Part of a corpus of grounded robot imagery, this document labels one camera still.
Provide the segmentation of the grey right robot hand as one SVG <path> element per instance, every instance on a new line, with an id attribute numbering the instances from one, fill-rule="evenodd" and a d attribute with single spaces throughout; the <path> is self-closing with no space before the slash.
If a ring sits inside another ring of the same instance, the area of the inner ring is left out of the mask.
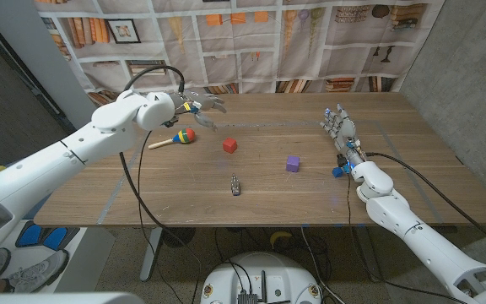
<path id="1" fill-rule="evenodd" d="M 352 165 L 366 161 L 365 152 L 356 133 L 356 127 L 348 112 L 337 104 L 337 109 L 327 108 L 321 127 L 331 137 L 338 152 Z"/>

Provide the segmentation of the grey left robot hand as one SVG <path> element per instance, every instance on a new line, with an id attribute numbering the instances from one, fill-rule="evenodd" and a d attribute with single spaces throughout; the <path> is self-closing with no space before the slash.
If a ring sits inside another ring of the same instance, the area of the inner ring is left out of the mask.
<path id="1" fill-rule="evenodd" d="M 194 91 L 185 90 L 183 93 L 169 93 L 174 102 L 175 114 L 164 125 L 168 128 L 173 127 L 179 121 L 179 115 L 191 113 L 195 121 L 203 127 L 217 130 L 217 126 L 209 117 L 203 114 L 204 111 L 215 109 L 226 113 L 224 101 L 212 94 L 200 94 Z"/>

